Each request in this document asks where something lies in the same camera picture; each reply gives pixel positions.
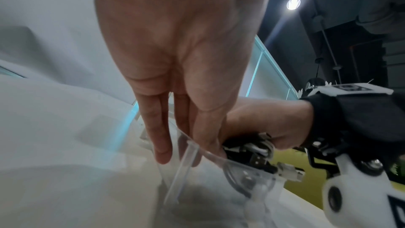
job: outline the human hand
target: human hand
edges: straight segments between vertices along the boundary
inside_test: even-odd
[[[312,123],[313,107],[307,101],[239,98],[221,128],[220,142],[247,133],[266,132],[277,149],[290,149],[305,141]]]
[[[233,107],[267,0],[95,0],[101,31],[131,85],[155,148],[172,155],[168,94],[178,127],[224,156],[219,129]]]

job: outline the ceiling light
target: ceiling light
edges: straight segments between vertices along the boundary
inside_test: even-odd
[[[287,9],[294,10],[301,5],[301,0],[288,0]]]

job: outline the yellow wall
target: yellow wall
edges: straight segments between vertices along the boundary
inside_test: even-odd
[[[320,163],[327,163],[321,160],[316,160]],[[297,168],[305,170],[304,180],[302,182],[287,181],[285,188],[290,192],[298,195],[304,200],[312,203],[322,209],[322,186],[326,181],[326,171],[322,169],[312,168],[309,165],[308,157],[305,153],[294,149],[286,151],[277,151],[271,161],[273,164],[283,162],[291,164]],[[395,189],[405,192],[405,186],[392,182]]]

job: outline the dark ceiling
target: dark ceiling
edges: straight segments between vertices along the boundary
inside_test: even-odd
[[[293,11],[287,10],[287,1],[269,0],[258,36],[297,90],[304,88],[308,79],[316,76],[317,58],[322,60],[318,76],[339,83],[338,73],[332,69],[335,66],[332,54],[336,63],[342,67],[342,83],[368,82],[373,79],[373,84],[389,87],[393,79],[399,79],[387,72],[384,56],[387,55],[387,42],[405,38],[405,35],[397,33],[405,31],[402,16],[395,20],[396,25],[394,22],[384,24],[390,30],[372,31],[370,27],[358,25],[358,22],[363,22],[362,17],[371,19],[364,15],[373,13],[381,6],[391,14],[391,9],[403,6],[405,0],[301,0],[301,6]],[[403,50],[396,49],[400,54],[405,54],[403,43],[405,41],[400,44],[404,46]]]

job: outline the black label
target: black label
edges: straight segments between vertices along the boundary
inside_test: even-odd
[[[361,87],[361,86],[358,86],[358,85],[355,85],[355,84],[335,85],[335,86],[332,86],[332,87],[337,87],[337,88],[339,88],[341,90],[350,91],[350,92],[352,92],[352,91],[372,91],[369,88]]]
[[[388,195],[388,201],[397,228],[405,228],[405,201]]]

